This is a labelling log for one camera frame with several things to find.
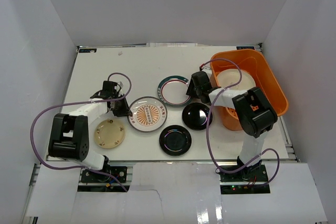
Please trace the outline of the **green red rimmed plate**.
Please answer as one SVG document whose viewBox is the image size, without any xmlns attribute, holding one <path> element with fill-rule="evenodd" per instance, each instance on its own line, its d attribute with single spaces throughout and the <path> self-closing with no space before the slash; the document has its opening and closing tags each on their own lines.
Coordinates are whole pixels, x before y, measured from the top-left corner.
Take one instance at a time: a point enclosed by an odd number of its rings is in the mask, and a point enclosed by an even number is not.
<svg viewBox="0 0 336 224">
<path fill-rule="evenodd" d="M 157 96 L 171 107 L 181 108 L 191 103 L 192 98 L 186 94 L 189 79 L 183 76 L 169 76 L 164 78 L 157 87 Z"/>
</svg>

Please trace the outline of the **black plate with mirror centre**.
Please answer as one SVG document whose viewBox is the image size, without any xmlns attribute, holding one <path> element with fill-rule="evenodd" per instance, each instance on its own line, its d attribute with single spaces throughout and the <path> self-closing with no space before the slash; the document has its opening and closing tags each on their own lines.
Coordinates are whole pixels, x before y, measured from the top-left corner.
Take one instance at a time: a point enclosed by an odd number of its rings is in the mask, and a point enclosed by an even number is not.
<svg viewBox="0 0 336 224">
<path fill-rule="evenodd" d="M 209 107 L 202 103 L 190 103 L 182 111 L 182 121 L 191 130 L 201 131 L 206 129 L 207 122 L 211 125 L 213 115 L 208 120 Z"/>
</svg>

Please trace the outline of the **orange sunburst pattern plate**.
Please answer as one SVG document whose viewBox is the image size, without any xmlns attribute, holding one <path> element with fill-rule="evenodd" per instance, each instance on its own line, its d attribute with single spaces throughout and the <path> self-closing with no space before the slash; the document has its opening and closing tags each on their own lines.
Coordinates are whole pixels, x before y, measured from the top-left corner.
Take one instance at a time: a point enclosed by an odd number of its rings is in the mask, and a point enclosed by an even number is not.
<svg viewBox="0 0 336 224">
<path fill-rule="evenodd" d="M 129 124 L 140 132 L 153 132 L 167 120 L 167 108 L 155 97 L 141 97 L 130 105 Z"/>
</svg>

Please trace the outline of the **black iridescent plate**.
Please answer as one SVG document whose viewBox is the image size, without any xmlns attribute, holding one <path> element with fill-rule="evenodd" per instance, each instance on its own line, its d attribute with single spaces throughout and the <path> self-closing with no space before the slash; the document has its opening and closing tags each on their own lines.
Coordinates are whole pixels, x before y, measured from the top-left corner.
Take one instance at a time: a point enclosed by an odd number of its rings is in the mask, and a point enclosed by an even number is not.
<svg viewBox="0 0 336 224">
<path fill-rule="evenodd" d="M 187 153 L 191 148 L 192 137 L 185 127 L 170 125 L 160 133 L 159 145 L 165 154 L 178 157 Z"/>
</svg>

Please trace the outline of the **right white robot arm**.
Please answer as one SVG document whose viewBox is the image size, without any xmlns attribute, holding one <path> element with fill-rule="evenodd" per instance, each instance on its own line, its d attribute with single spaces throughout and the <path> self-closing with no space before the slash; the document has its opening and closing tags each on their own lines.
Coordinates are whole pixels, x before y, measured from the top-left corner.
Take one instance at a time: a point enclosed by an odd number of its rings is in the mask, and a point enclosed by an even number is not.
<svg viewBox="0 0 336 224">
<path fill-rule="evenodd" d="M 237 168 L 226 170 L 215 161 L 209 141 L 210 119 L 207 119 L 206 122 L 206 141 L 210 157 L 217 169 L 224 174 L 237 173 L 241 180 L 247 182 L 256 175 L 254 166 L 260 163 L 267 132 L 277 122 L 278 116 L 259 87 L 253 87 L 249 90 L 231 89 L 240 84 L 242 80 L 242 71 L 239 70 L 238 73 L 237 82 L 222 88 L 213 87 L 208 74 L 205 71 L 198 71 L 192 74 L 186 94 L 193 98 L 199 98 L 203 103 L 210 105 L 209 114 L 212 113 L 215 106 L 235 109 L 241 128 L 245 132 L 243 147 L 237 157 Z"/>
</svg>

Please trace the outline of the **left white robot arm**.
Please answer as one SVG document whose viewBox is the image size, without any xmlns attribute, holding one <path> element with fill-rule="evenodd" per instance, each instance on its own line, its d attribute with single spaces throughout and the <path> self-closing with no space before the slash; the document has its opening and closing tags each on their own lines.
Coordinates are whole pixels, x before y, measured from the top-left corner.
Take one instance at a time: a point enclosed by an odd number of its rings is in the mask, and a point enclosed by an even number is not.
<svg viewBox="0 0 336 224">
<path fill-rule="evenodd" d="M 122 83 L 107 80 L 87 104 L 69 113 L 54 116 L 48 145 L 49 156 L 93 169 L 93 176 L 98 181 L 108 180 L 111 175 L 111 168 L 105 165 L 108 158 L 90 150 L 89 125 L 110 111 L 116 117 L 131 115 L 122 92 Z"/>
</svg>

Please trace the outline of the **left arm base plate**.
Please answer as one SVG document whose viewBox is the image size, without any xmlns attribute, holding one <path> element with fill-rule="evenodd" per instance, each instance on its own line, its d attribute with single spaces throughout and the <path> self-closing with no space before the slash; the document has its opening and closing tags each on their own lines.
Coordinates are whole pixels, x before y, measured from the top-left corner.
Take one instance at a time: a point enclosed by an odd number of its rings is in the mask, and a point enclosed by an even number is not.
<svg viewBox="0 0 336 224">
<path fill-rule="evenodd" d="M 77 191 L 91 193 L 126 193 L 128 191 L 130 186 L 126 166 L 107 166 L 103 172 L 114 176 L 125 187 L 126 191 L 114 178 L 87 169 L 81 173 Z"/>
</svg>

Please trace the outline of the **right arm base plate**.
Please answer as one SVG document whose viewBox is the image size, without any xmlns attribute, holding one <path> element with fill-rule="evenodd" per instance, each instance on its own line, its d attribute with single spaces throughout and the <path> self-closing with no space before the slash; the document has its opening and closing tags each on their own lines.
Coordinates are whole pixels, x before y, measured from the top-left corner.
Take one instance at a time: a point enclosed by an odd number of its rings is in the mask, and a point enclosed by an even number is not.
<svg viewBox="0 0 336 224">
<path fill-rule="evenodd" d="M 268 181 L 265 165 L 261 165 L 248 174 L 224 174 L 218 169 L 220 192 L 222 195 L 269 194 L 270 186 L 264 185 Z"/>
</svg>

